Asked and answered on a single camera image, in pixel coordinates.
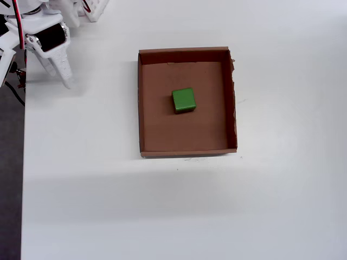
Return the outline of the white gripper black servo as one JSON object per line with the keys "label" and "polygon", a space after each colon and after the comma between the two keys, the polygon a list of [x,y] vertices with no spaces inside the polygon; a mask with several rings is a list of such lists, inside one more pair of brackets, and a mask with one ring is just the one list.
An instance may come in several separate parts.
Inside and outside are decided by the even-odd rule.
{"label": "white gripper black servo", "polygon": [[14,49],[22,41],[37,57],[46,72],[54,77],[56,72],[67,89],[74,87],[72,70],[68,61],[69,30],[61,13],[35,13],[21,16],[17,24],[15,15],[5,15],[4,57],[15,56]]}

